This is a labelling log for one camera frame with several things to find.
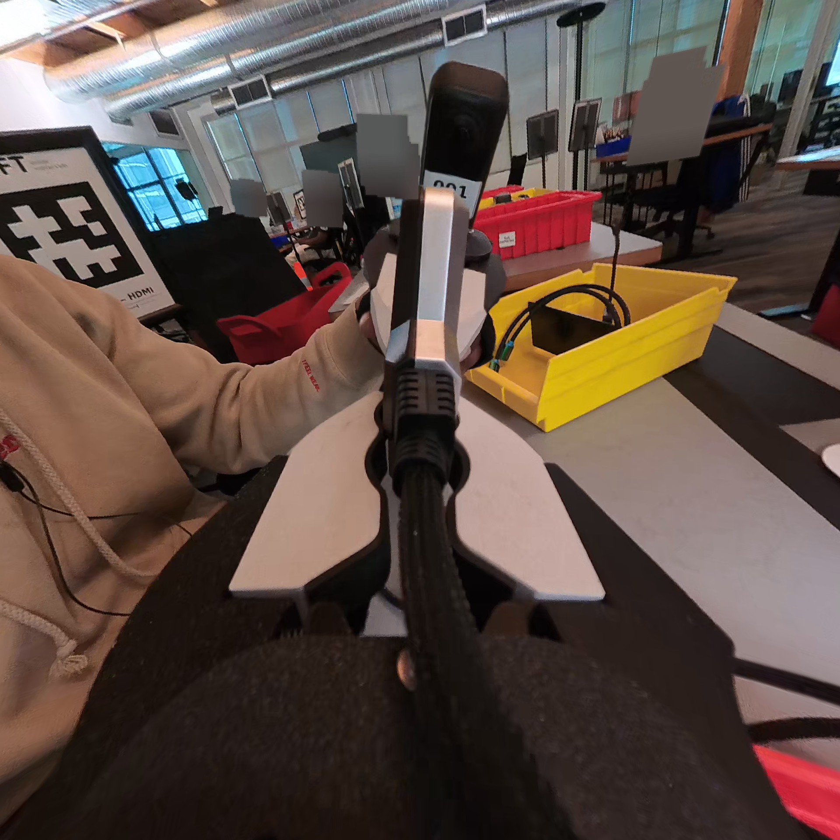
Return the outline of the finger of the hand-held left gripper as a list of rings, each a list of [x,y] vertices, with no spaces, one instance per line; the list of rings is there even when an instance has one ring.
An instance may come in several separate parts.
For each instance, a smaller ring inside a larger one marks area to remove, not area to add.
[[[396,254],[386,253],[370,301],[375,340],[387,360],[398,359],[397,343],[391,342],[395,281]]]
[[[486,306],[487,275],[464,268],[454,327],[458,370],[488,362],[495,348],[496,333]]]

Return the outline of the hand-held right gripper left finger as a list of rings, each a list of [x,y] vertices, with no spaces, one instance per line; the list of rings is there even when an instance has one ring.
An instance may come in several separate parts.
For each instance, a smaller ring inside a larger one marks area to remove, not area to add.
[[[340,564],[372,546],[381,496],[364,459],[379,431],[380,392],[314,428],[290,451],[228,590],[307,601]]]

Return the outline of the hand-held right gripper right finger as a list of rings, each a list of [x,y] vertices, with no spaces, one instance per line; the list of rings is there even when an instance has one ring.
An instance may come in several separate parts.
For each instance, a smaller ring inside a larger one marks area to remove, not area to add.
[[[463,396],[458,415],[458,546],[521,599],[601,602],[605,588],[542,457]]]

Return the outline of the yellow plastic bin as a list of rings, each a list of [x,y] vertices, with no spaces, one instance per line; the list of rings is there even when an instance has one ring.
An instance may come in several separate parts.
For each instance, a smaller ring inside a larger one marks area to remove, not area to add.
[[[737,281],[620,264],[615,292],[628,309],[628,326],[553,354],[533,344],[528,325],[498,370],[485,364],[468,378],[548,433],[699,359]]]

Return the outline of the red plastic bin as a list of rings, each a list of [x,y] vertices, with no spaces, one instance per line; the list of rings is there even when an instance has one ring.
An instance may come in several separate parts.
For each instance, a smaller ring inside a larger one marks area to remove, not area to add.
[[[839,838],[839,772],[784,752],[753,747],[787,812],[827,838]]]

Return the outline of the person's left hand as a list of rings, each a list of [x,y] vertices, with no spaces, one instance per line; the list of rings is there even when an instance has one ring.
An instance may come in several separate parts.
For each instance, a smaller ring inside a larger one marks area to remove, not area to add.
[[[373,348],[373,350],[377,352],[382,358],[384,358],[384,352],[382,351],[382,347],[377,337],[375,323],[373,321],[371,311],[363,311],[362,308],[357,308],[355,314],[362,335],[367,340],[368,344]]]

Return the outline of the marker sign on stand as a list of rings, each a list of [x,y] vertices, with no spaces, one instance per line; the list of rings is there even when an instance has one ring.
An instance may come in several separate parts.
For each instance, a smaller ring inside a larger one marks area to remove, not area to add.
[[[559,150],[560,112],[558,109],[527,118],[527,159],[541,163],[541,186],[547,188],[547,158]]]
[[[580,155],[595,147],[602,98],[577,100],[572,109],[568,152],[572,154],[572,190],[579,189]]]

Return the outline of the yellow tray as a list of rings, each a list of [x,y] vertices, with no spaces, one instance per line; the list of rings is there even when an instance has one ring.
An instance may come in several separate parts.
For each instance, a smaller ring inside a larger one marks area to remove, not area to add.
[[[534,197],[540,197],[554,192],[556,191],[545,187],[523,188],[516,185],[507,185],[483,192],[479,200],[478,209],[480,212],[483,212],[492,207],[526,201]]]

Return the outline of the black bin divider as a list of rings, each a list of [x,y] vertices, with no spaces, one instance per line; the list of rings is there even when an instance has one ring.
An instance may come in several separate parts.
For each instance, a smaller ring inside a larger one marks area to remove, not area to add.
[[[552,355],[564,354],[619,329],[611,322],[536,303],[528,305],[528,315],[532,346]]]

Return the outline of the person in beige hoodie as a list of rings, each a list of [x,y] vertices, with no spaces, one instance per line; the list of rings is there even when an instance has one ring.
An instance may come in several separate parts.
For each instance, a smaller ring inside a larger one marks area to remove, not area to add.
[[[207,468],[182,458],[197,350],[145,328],[103,291],[2,257],[2,462],[44,504],[81,514],[81,528],[46,517],[66,579],[90,606],[130,615],[183,532],[88,517],[158,513],[194,532],[221,507],[186,472]],[[71,601],[36,508],[3,484],[1,589],[5,828],[58,765],[128,617]]]

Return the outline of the blue striped jacket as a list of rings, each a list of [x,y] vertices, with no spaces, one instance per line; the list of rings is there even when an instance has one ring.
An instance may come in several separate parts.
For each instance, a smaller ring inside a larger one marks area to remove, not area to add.
[[[743,129],[746,118],[751,116],[751,104],[748,96],[740,94],[718,101],[711,114],[711,122],[733,123],[732,132]],[[707,210],[713,214],[721,214],[729,210],[738,202],[736,187],[746,164],[743,162],[744,149],[749,150],[751,138],[726,141],[717,144],[710,155],[708,172],[708,203]]]

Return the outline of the wooden pillar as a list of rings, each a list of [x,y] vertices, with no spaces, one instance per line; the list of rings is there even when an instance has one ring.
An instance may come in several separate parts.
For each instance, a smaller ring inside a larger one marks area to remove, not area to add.
[[[763,11],[763,1],[729,1],[718,64],[723,66],[717,100],[744,93]]]

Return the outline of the black framed marker sign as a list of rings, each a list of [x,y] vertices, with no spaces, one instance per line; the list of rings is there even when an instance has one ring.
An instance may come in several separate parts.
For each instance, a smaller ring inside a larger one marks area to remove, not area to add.
[[[151,326],[176,311],[151,233],[90,127],[1,133],[1,251]]]

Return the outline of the silver air duct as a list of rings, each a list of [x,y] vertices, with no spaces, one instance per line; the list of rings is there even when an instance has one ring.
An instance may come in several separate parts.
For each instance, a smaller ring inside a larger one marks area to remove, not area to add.
[[[266,76],[277,98],[445,47],[441,17],[486,4],[487,33],[574,2],[238,2],[44,70],[65,103],[100,99],[108,116],[188,102]]]

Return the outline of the black wired earphones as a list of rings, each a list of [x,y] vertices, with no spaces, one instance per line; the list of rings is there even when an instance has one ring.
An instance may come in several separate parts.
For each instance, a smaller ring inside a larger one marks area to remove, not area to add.
[[[80,513],[74,513],[69,509],[63,508],[55,508],[44,504],[36,489],[35,486],[32,484],[31,481],[16,467],[8,464],[8,462],[3,461],[1,465],[1,481],[2,484],[6,487],[6,489],[22,498],[23,500],[27,501],[30,505],[34,506],[38,513],[38,521],[44,535],[45,545],[49,551],[49,557],[52,560],[52,564],[56,570],[56,575],[58,578],[58,582],[60,584],[61,589],[63,592],[71,599],[73,603],[75,603],[78,607],[82,608],[88,613],[92,613],[95,615],[100,616],[114,616],[114,617],[127,617],[129,616],[126,612],[112,612],[101,610],[97,607],[93,607],[87,603],[84,603],[71,589],[67,578],[65,576],[65,572],[62,568],[60,556],[56,548],[55,541],[53,540],[53,536],[51,534],[51,530],[49,529],[49,523],[46,517],[47,512],[51,512],[56,514],[62,518],[68,518],[74,520],[77,525],[81,528],[82,526],[82,516]],[[131,512],[124,512],[124,513],[111,513],[111,514],[101,514],[95,515],[92,517],[88,517],[87,520],[91,521],[110,521],[110,520],[117,520],[117,519],[129,519],[129,518],[136,518],[142,517],[147,519],[157,520],[159,522],[164,522],[168,527],[171,529],[179,529],[182,531],[187,538],[191,538],[194,533],[183,526],[180,522],[175,521],[174,519],[167,518],[158,513],[148,513],[143,511],[131,511]]]

